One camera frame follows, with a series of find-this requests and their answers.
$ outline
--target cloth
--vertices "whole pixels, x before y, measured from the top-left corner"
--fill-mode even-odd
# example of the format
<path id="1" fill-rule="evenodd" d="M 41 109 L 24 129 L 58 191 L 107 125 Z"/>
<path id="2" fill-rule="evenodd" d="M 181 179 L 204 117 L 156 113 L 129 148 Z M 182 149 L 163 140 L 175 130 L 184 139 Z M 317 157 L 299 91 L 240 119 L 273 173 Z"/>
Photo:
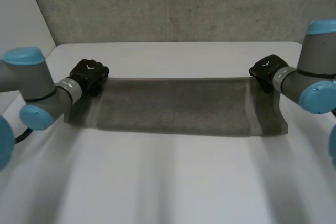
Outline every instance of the cloth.
<path id="1" fill-rule="evenodd" d="M 105 131 L 211 136 L 287 133 L 280 94 L 254 78 L 108 78 L 100 96 L 82 97 L 67 122 Z"/>

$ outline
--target gray wall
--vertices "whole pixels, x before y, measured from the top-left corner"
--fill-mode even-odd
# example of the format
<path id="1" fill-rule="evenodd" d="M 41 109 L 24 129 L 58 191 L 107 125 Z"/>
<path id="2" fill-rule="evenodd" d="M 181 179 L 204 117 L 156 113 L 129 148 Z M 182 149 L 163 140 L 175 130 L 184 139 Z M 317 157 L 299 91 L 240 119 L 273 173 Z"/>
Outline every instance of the gray wall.
<path id="1" fill-rule="evenodd" d="M 37 0 L 56 44 L 297 41 L 336 0 Z"/>

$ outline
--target white table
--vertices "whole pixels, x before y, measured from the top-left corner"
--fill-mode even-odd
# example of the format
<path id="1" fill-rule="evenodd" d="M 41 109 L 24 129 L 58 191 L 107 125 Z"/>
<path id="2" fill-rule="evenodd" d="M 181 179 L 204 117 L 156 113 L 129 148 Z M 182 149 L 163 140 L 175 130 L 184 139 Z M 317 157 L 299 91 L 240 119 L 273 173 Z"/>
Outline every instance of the white table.
<path id="1" fill-rule="evenodd" d="M 240 77 L 269 54 L 296 66 L 292 42 L 67 44 L 48 58 L 57 82 L 82 58 L 111 77 Z M 6 110 L 18 135 L 23 105 Z M 59 120 L 16 146 L 0 174 L 0 223 L 335 223 L 331 114 L 285 97 L 285 136 L 208 137 L 77 130 Z"/>

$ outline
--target black cable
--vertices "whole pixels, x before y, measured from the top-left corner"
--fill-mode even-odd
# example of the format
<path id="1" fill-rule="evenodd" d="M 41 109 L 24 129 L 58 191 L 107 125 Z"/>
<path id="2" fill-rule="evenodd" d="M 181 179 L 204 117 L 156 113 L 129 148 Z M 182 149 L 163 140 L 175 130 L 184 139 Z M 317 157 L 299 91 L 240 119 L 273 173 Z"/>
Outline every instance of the black cable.
<path id="1" fill-rule="evenodd" d="M 22 133 L 20 136 L 18 136 L 17 138 L 15 138 L 15 144 L 18 144 L 20 142 L 22 142 L 24 139 L 26 139 L 27 137 L 29 137 L 29 135 L 31 134 L 33 130 L 30 128 L 27 128 L 24 133 Z"/>

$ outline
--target blue joint cap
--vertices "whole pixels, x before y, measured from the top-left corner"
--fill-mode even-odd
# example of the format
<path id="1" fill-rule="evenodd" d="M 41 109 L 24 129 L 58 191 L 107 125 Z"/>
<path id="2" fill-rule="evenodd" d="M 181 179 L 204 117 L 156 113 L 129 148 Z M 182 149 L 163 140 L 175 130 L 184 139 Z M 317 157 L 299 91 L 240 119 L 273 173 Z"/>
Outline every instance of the blue joint cap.
<path id="1" fill-rule="evenodd" d="M 0 170 L 3 170 L 11 160 L 14 144 L 14 135 L 10 125 L 0 116 Z"/>
<path id="2" fill-rule="evenodd" d="M 37 47 L 18 47 L 5 53 L 5 62 L 12 65 L 32 66 L 45 61 Z"/>
<path id="3" fill-rule="evenodd" d="M 325 114 L 336 108 L 336 84 L 320 81 L 308 86 L 301 94 L 299 105 L 313 114 Z"/>
<path id="4" fill-rule="evenodd" d="M 21 121 L 32 130 L 42 131 L 54 123 L 54 118 L 44 109 L 25 105 L 20 110 Z"/>
<path id="5" fill-rule="evenodd" d="M 334 20 L 315 20 L 310 23 L 307 35 L 331 34 L 336 33 L 336 19 Z"/>

